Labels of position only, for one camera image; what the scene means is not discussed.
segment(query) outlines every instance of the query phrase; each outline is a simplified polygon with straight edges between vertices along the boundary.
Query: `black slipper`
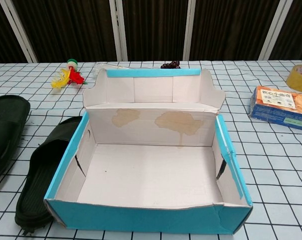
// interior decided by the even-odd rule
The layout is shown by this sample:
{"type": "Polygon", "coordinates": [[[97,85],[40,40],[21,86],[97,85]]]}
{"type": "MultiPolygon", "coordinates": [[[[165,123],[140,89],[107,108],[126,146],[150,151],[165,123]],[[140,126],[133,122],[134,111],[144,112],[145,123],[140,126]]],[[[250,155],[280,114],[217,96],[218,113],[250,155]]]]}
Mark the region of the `black slipper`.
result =
{"type": "Polygon", "coordinates": [[[44,205],[44,195],[81,119],[81,116],[71,117],[57,125],[32,154],[15,215],[15,222],[24,230],[24,235],[53,220],[44,205]]]}
{"type": "Polygon", "coordinates": [[[19,144],[30,107],[21,96],[0,96],[0,176],[19,144]]]}

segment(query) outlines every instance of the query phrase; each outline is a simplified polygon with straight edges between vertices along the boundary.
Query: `cardboard box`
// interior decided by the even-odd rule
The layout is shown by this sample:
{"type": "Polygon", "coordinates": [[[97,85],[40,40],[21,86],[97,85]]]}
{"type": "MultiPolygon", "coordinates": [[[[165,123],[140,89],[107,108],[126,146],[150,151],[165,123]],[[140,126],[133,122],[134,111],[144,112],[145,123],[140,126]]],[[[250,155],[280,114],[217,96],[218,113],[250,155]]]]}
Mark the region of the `cardboard box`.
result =
{"type": "Polygon", "coordinates": [[[302,130],[302,94],[257,86],[249,116],[302,130]]]}
{"type": "Polygon", "coordinates": [[[45,195],[88,230],[232,234],[252,210],[203,69],[102,69],[45,195]]]}

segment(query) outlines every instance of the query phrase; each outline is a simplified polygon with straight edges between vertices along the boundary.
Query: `water stain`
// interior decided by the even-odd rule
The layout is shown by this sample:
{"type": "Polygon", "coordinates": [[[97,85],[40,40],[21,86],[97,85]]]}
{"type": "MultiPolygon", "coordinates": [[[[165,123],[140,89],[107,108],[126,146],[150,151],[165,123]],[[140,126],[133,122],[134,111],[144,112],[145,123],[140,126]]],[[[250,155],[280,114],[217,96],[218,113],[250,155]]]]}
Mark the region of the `water stain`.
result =
{"type": "Polygon", "coordinates": [[[112,123],[118,128],[136,120],[140,116],[140,111],[133,109],[118,109],[116,116],[112,117],[112,123]]]}
{"type": "Polygon", "coordinates": [[[183,134],[194,135],[202,126],[202,120],[194,120],[191,114],[186,112],[169,111],[163,113],[155,120],[159,128],[167,128],[180,133],[179,146],[183,144],[183,134]]]}

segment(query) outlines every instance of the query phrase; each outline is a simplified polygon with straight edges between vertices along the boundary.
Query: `checkered tablecloth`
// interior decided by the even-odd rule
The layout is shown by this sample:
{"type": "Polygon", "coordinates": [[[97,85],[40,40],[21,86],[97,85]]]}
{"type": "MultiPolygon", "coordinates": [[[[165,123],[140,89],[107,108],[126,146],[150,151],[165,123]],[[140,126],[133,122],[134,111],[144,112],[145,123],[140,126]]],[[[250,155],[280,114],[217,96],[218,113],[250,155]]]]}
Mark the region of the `checkered tablecloth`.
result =
{"type": "MultiPolygon", "coordinates": [[[[164,62],[111,62],[132,68],[159,68],[164,62]]],[[[251,119],[249,99],[257,85],[290,90],[285,79],[302,61],[181,61],[182,68],[209,69],[216,88],[226,91],[221,113],[254,204],[235,235],[194,235],[64,229],[56,222],[31,239],[46,240],[302,240],[302,131],[251,119]]],[[[20,95],[31,103],[22,140],[8,171],[0,177],[0,240],[23,240],[15,224],[17,199],[33,151],[61,121],[82,115],[82,93],[95,82],[95,62],[79,63],[87,85],[51,88],[63,63],[0,64],[0,96],[20,95]]]]}

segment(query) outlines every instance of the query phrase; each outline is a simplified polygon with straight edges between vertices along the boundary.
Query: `tape roll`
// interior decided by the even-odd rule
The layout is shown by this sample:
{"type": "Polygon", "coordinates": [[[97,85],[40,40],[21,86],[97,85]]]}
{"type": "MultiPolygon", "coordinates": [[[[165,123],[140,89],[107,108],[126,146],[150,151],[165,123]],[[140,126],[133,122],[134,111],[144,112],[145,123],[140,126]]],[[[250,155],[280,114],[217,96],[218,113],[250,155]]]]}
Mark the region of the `tape roll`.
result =
{"type": "Polygon", "coordinates": [[[286,79],[286,84],[290,88],[302,92],[302,65],[296,65],[292,68],[286,79]]]}

